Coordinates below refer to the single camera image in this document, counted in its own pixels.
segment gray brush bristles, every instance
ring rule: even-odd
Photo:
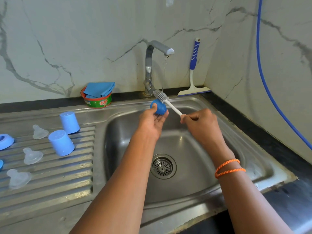
[[[154,94],[155,98],[157,98],[163,104],[165,103],[165,101],[167,99],[169,99],[168,96],[164,92],[162,92],[160,90],[155,90],[153,92],[153,94]]]

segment sink drain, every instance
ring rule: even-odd
[[[153,157],[151,173],[159,179],[172,177],[177,170],[177,165],[172,157],[167,154],[156,154]]]

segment granite countertop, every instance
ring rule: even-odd
[[[188,88],[166,89],[164,92],[170,96],[177,95],[179,91],[186,89]],[[294,232],[304,233],[312,228],[312,165],[268,134],[265,130],[255,125],[214,93],[203,93],[201,95],[239,129],[271,154],[278,162],[298,177],[294,182],[265,193],[264,197]],[[139,98],[144,98],[141,91],[112,94],[112,102]],[[84,104],[81,97],[7,103],[0,104],[0,113],[81,104]],[[228,211],[221,212],[194,224],[181,233],[207,233],[207,231],[209,231],[209,233],[233,233],[234,230]]]

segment blue hose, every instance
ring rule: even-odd
[[[272,97],[268,86],[266,85],[266,81],[264,79],[263,76],[263,72],[262,72],[262,67],[261,67],[261,61],[260,61],[260,48],[259,48],[259,36],[260,36],[260,23],[261,23],[261,8],[262,8],[262,0],[259,0],[259,8],[258,8],[258,18],[257,18],[257,37],[256,37],[256,44],[257,44],[257,61],[258,61],[258,68],[259,68],[259,73],[260,73],[260,77],[263,83],[263,86],[271,100],[271,102],[273,103],[274,107],[276,108],[276,110],[278,111],[278,113],[282,116],[282,118],[287,122],[287,124],[291,127],[291,129],[300,137],[300,139],[302,139],[303,142],[305,142],[305,144],[312,149],[312,144],[297,130],[296,127],[294,127],[294,125],[290,122],[290,120],[284,115],[284,113],[282,112],[282,110],[280,110],[280,108],[278,107],[278,105],[276,104],[274,98]]]

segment white marble tile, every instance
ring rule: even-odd
[[[312,0],[264,0],[260,56],[267,85],[285,115],[312,142]],[[312,151],[269,100],[256,58],[258,0],[233,0],[205,86],[312,163]]]
[[[88,82],[115,81],[114,92],[144,90],[146,42],[155,50],[153,82],[188,86],[194,39],[201,38],[194,72],[204,83],[230,0],[0,0],[0,103],[75,97]]]

